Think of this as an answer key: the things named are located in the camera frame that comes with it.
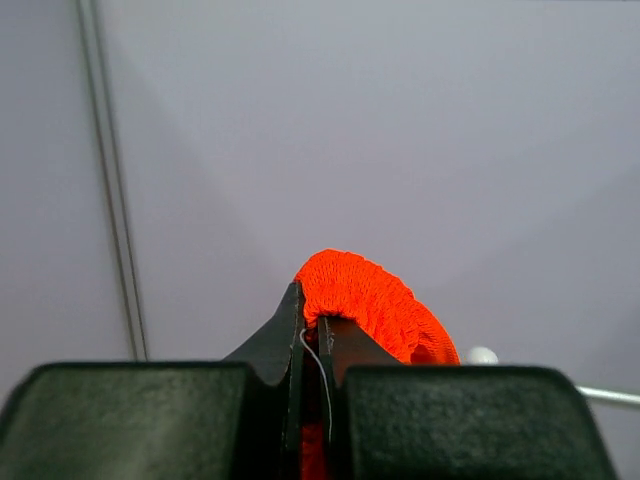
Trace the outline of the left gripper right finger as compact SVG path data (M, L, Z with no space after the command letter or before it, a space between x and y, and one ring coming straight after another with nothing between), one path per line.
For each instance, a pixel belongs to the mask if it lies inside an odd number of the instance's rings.
M445 405L451 479L613 479L616 470L584 397L531 367L458 366Z

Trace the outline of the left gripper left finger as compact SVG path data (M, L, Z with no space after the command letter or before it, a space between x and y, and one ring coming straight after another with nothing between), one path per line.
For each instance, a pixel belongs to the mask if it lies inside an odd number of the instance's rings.
M58 362L1 411L5 479L296 479L304 297L220 361Z

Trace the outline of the orange shorts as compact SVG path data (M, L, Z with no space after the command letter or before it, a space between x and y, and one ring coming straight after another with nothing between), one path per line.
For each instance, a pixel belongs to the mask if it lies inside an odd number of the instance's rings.
M294 278L304 325L299 469L303 479L451 479L448 407L460 376L446 330L401 279L338 250Z

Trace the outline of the white metal clothes rack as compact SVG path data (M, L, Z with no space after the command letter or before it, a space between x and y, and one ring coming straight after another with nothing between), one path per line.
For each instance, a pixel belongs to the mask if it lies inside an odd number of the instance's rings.
M472 347L466 354L465 363L483 367L506 367L506 364L500 362L497 354L493 350L484 346ZM556 386L560 386L560 388L580 393L588 401L614 405L620 408L639 409L638 393L578 385L553 369L531 367L530 371L541 374L546 380L549 380Z

